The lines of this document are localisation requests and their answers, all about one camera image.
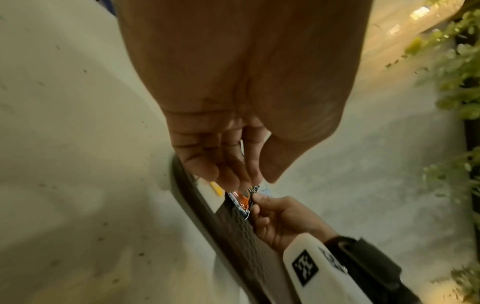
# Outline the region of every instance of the fingernail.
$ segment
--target fingernail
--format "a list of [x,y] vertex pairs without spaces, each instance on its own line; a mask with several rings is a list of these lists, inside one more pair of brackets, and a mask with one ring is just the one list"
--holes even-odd
[[254,202],[258,202],[259,200],[262,200],[263,198],[267,197],[266,195],[264,194],[261,194],[261,193],[254,193],[252,195],[252,198],[253,198],[253,201]]

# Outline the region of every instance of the floor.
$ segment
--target floor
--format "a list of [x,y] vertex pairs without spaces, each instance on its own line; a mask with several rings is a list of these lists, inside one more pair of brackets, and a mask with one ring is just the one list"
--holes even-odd
[[[3,0],[0,38],[0,298],[241,302],[170,192],[164,118],[114,17],[93,1]],[[339,130],[269,187],[376,244],[425,303],[454,303],[429,281],[473,258],[470,214],[427,193],[421,169],[464,151],[463,127],[415,85],[421,59],[383,69],[400,53],[364,58]]]

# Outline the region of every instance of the black strap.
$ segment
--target black strap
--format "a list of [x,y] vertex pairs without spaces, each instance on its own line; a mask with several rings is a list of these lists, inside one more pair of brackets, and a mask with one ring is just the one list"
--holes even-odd
[[364,239],[339,236],[325,246],[373,304],[421,304],[400,280],[402,268]]

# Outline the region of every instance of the yellow object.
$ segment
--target yellow object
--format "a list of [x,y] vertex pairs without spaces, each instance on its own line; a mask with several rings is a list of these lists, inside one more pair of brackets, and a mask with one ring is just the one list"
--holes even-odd
[[215,192],[218,194],[218,196],[223,196],[224,195],[224,190],[217,185],[217,183],[215,182],[210,182],[210,185],[212,186],[212,188],[215,190]]

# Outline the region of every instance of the hand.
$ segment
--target hand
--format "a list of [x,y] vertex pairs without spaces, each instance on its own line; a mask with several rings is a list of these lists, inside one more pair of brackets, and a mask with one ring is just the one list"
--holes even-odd
[[275,182],[335,131],[371,4],[117,0],[116,8],[182,164],[230,192]]
[[280,253],[301,233],[310,233],[323,243],[339,235],[292,197],[273,198],[255,193],[253,202],[248,220],[255,234]]

